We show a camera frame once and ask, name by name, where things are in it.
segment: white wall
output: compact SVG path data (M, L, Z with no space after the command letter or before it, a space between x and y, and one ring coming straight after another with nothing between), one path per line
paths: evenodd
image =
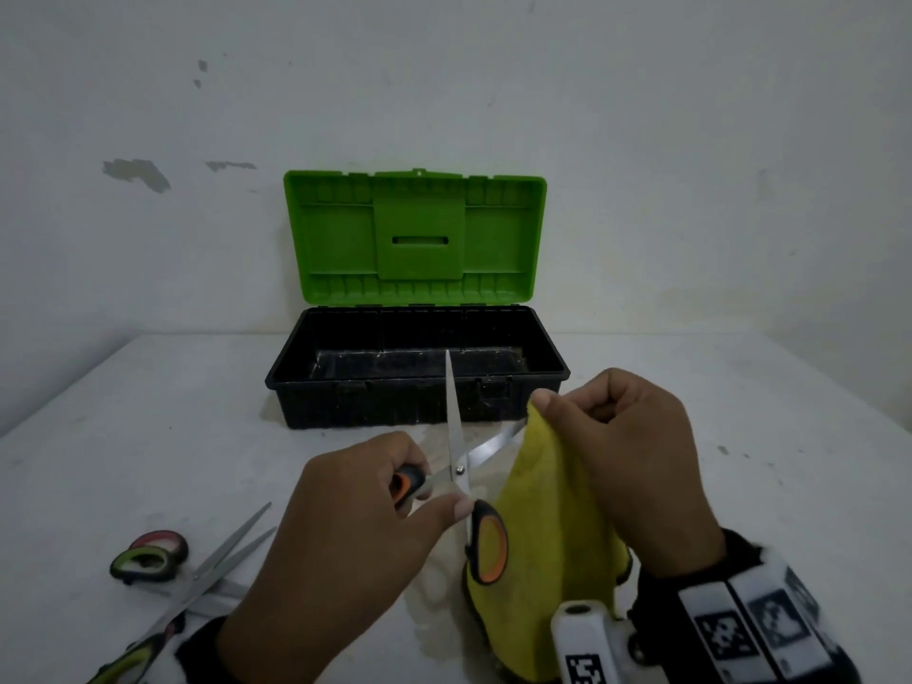
M136 332L288 330L284 171L414 167L548 179L550 331L769 332L912 424L910 20L912 0L5 0L0 430Z

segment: person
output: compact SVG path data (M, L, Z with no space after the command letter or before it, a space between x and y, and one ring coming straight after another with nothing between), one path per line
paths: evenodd
M531 402L576 451L601 511L639 558L629 617L641 655L672 684L860 681L791 569L720 526L675 396L612 368ZM397 512L388 486L403 463L429 473L415 442L393 432L304 466L246 598L176 649L189 684L314 681L393 605L473 507L455 493ZM767 594L752 599L758 589Z

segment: yellow fabric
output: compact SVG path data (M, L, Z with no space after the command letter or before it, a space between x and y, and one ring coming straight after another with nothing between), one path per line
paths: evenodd
M576 455L531 406L525 440L494 505L510 558L492 586L467 576L473 605L509 670L530 682L559 678L551 617L566 600L600 600L613 611L627 548L599 512ZM484 544L481 550L485 566Z

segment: open toolbox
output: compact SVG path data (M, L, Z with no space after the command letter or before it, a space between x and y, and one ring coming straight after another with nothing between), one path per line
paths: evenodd
M305 310L266 377L291 428L519 419L570 376L532 296L541 178L285 174Z

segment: green lid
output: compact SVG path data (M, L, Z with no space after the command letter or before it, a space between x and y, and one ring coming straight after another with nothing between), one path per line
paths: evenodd
M311 304L511 304L532 297L542 178L285 173Z

